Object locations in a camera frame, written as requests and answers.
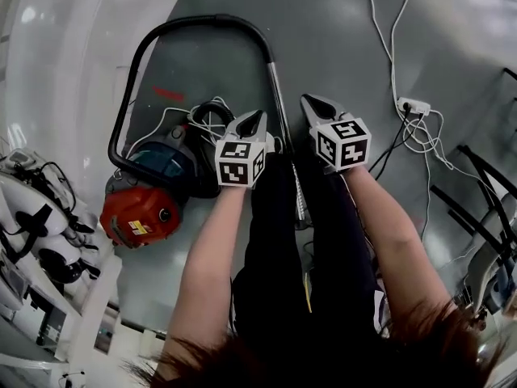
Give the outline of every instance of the black pants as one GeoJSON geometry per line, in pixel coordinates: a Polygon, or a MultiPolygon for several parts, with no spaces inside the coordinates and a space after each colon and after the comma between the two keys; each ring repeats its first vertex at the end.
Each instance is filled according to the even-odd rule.
{"type": "Polygon", "coordinates": [[[350,340],[351,332],[374,331],[376,280],[343,179],[324,175],[309,145],[294,163],[314,226],[313,314],[294,233],[295,179],[283,155],[268,155],[252,192],[250,243],[233,283],[237,332],[267,355],[279,348],[279,340],[292,348],[309,333],[350,340]]]}

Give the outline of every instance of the marker cube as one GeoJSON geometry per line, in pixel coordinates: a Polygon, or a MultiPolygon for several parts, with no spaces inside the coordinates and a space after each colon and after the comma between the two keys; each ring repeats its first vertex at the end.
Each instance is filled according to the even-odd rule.
{"type": "Polygon", "coordinates": [[[225,141],[216,144],[217,182],[252,188],[266,166],[266,142],[225,141]]]}
{"type": "Polygon", "coordinates": [[[360,118],[318,125],[313,136],[317,155],[335,171],[357,167],[368,161],[372,135],[360,118]]]}

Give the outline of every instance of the concrete floor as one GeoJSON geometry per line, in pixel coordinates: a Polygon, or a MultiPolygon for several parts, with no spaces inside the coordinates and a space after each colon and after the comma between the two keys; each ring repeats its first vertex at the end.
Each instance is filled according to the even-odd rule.
{"type": "MultiPolygon", "coordinates": [[[[375,1],[380,28],[387,36],[402,0],[375,1]]],[[[335,99],[364,119],[373,139],[370,163],[393,140],[400,120],[391,99],[389,63],[368,0],[179,0],[170,17],[212,13],[248,19],[270,40],[295,141],[306,134],[299,107],[305,92],[335,99]]],[[[517,69],[516,15],[517,0],[411,0],[396,34],[398,95],[421,99],[443,113],[442,140],[448,158],[472,172],[454,152],[466,142],[515,182],[517,82],[503,76],[502,68],[517,69]]],[[[222,96],[235,115],[256,108],[274,111],[253,44],[237,33],[214,29],[164,36],[145,71],[128,139],[151,130],[163,108],[191,108],[214,95],[222,96]],[[184,101],[157,95],[156,87],[181,93],[184,101]]],[[[270,117],[270,129],[278,131],[274,114],[270,117]]],[[[450,172],[431,157],[430,163],[432,183],[481,218],[485,207],[475,179],[450,172]]],[[[427,202],[423,157],[397,149],[380,182],[422,229],[427,202]]],[[[124,258],[120,308],[126,319],[165,329],[188,247],[211,205],[191,201],[181,230],[165,242],[137,252],[119,249],[124,258]]],[[[249,218],[245,211],[235,271],[242,264],[249,218]]],[[[469,258],[451,261],[463,254],[468,241],[447,208],[432,196],[424,243],[452,293],[469,258]]]]}

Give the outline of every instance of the yellow label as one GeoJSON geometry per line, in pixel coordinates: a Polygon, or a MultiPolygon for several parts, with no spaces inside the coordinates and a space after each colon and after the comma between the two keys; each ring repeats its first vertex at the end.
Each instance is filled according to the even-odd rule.
{"type": "Polygon", "coordinates": [[[135,221],[131,221],[134,225],[133,228],[137,229],[140,234],[147,234],[147,230],[144,228],[144,226],[138,221],[138,220],[135,220],[135,221]]]}

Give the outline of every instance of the brown hair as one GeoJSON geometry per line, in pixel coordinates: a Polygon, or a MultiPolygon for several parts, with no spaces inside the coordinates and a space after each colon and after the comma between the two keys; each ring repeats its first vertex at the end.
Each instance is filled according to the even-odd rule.
{"type": "Polygon", "coordinates": [[[313,385],[314,381],[327,379],[333,372],[338,375],[333,385],[374,386],[468,386],[482,388],[498,358],[500,345],[488,359],[478,357],[477,332],[469,325],[464,313],[453,309],[452,305],[443,308],[430,308],[423,304],[417,306],[406,316],[390,323],[388,338],[377,336],[375,345],[368,346],[368,360],[353,362],[354,353],[350,348],[336,347],[330,342],[331,352],[306,352],[306,363],[299,364],[279,375],[282,364],[268,364],[261,361],[248,349],[245,341],[236,335],[229,335],[227,340],[217,348],[204,348],[184,339],[176,341],[188,352],[188,358],[163,355],[158,361],[165,365],[176,379],[166,381],[151,368],[129,365],[128,369],[151,388],[169,388],[184,386],[270,386],[277,385],[279,379],[293,382],[295,379],[303,385],[313,385]],[[311,367],[311,356],[325,354],[342,366],[326,366],[319,369],[311,367]],[[308,377],[307,368],[313,377],[308,377]]]}

